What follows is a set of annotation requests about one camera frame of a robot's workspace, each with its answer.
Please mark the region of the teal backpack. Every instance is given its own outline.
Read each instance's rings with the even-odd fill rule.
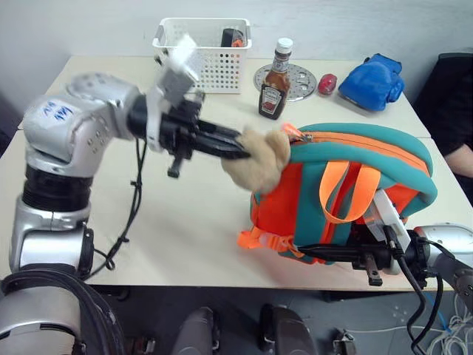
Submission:
[[[404,219],[437,197],[432,159],[417,139],[369,124],[314,124],[291,138],[290,162],[269,194],[251,196],[253,228],[244,248],[267,247],[284,257],[314,263],[297,250],[316,243],[344,245],[352,223],[378,189]]]

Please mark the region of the wall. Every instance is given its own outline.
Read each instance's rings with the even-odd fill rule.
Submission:
[[[280,36],[294,58],[402,61],[415,98],[438,53],[473,47],[472,0],[2,0],[0,94],[18,111],[43,93],[69,55],[152,55],[163,17],[244,17],[253,58]]]

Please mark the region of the zipper pull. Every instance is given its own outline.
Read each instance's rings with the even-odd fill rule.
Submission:
[[[302,131],[299,131],[295,126],[292,124],[282,124],[282,130],[287,134],[289,137],[289,141],[292,142],[304,142],[310,143],[312,142],[311,135],[305,135]]]

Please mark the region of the orange strap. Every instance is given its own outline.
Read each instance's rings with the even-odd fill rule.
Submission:
[[[361,165],[360,172],[356,178],[353,190],[352,203],[345,218],[337,218],[327,210],[327,202],[341,180],[344,179],[345,172],[350,162],[329,161],[322,176],[319,188],[320,203],[324,210],[325,217],[335,224],[352,222],[359,219],[368,209],[376,189],[378,188],[381,173],[370,166]]]
[[[246,249],[270,248],[278,253],[292,251],[296,257],[303,257],[304,254],[297,251],[293,245],[294,236],[280,236],[268,233],[254,226],[250,231],[242,231],[238,237],[238,245]]]

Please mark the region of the plastic basket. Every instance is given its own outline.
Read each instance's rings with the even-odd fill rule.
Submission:
[[[225,28],[241,31],[244,47],[221,47]],[[199,74],[199,81],[193,90],[239,93],[247,51],[251,48],[250,22],[243,18],[164,18],[157,29],[153,47],[175,47],[186,33],[198,46],[198,63],[193,69]]]

